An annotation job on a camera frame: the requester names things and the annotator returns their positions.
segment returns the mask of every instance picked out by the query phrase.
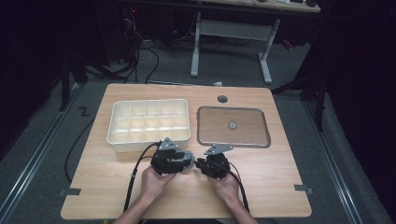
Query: wooden table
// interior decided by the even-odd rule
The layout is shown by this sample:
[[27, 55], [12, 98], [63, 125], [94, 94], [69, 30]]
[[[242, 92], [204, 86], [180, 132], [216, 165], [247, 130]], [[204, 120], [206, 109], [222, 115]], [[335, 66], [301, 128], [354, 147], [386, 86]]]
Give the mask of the wooden table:
[[[218, 102], [226, 95], [228, 102]], [[130, 174], [141, 152], [117, 153], [106, 141], [113, 105], [118, 101], [185, 99], [189, 104], [191, 138], [188, 150], [195, 158], [205, 158], [196, 140], [196, 112], [201, 105], [251, 107], [264, 112], [271, 135], [268, 148], [241, 148], [225, 152], [238, 169], [250, 212], [254, 217], [308, 217], [311, 207], [304, 191], [288, 139], [271, 92], [264, 88], [165, 86], [110, 84], [99, 107], [96, 120], [82, 153], [71, 189], [61, 215], [65, 219], [117, 218], [123, 210]], [[139, 165], [138, 176], [150, 159]], [[140, 178], [134, 182], [131, 202], [140, 192]], [[177, 175], [164, 195], [150, 207], [144, 218], [226, 218], [231, 214], [216, 197], [207, 177], [196, 167], [187, 175]]]

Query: white plastic tray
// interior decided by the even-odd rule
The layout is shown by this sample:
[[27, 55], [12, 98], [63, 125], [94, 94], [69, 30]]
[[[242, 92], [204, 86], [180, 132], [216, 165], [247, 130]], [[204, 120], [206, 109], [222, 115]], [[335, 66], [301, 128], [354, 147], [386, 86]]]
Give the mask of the white plastic tray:
[[186, 148], [190, 135], [185, 100], [120, 101], [113, 105], [107, 142], [118, 152], [143, 151], [169, 137]]

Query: human hand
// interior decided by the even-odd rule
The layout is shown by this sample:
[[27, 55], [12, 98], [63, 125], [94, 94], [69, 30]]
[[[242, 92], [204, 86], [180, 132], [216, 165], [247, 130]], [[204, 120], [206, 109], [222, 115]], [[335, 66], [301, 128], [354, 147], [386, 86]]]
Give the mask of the human hand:
[[224, 203], [231, 203], [235, 200], [239, 201], [239, 184], [232, 175], [227, 174], [222, 179], [215, 179], [209, 176], [207, 178], [213, 184], [216, 194]]
[[157, 174], [152, 166], [150, 166], [145, 171], [143, 171], [140, 196], [155, 200], [163, 193], [165, 187], [173, 178], [175, 178], [175, 176], [176, 174], [161, 176]]

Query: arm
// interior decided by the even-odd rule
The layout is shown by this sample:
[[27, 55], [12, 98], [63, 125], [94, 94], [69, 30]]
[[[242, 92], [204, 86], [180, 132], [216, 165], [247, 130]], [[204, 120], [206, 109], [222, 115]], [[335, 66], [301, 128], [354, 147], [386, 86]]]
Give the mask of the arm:
[[222, 179], [208, 177], [209, 181], [215, 187], [216, 194], [233, 214], [236, 223], [257, 224], [257, 220], [245, 209], [245, 206], [239, 200], [239, 184], [232, 175], [227, 174]]
[[151, 166], [142, 174], [142, 189], [140, 196], [114, 222], [115, 224], [136, 224], [140, 221], [151, 204], [163, 193], [166, 185], [176, 176], [170, 174], [160, 176]]

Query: person's left hand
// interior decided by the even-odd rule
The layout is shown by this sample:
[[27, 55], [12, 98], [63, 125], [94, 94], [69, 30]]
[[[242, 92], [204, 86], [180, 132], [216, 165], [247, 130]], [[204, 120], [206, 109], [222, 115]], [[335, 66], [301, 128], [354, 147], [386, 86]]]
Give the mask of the person's left hand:
[[168, 183], [175, 178], [176, 174], [162, 176], [157, 174], [152, 166], [147, 168], [142, 174], [142, 189], [140, 195], [155, 200], [160, 196]]

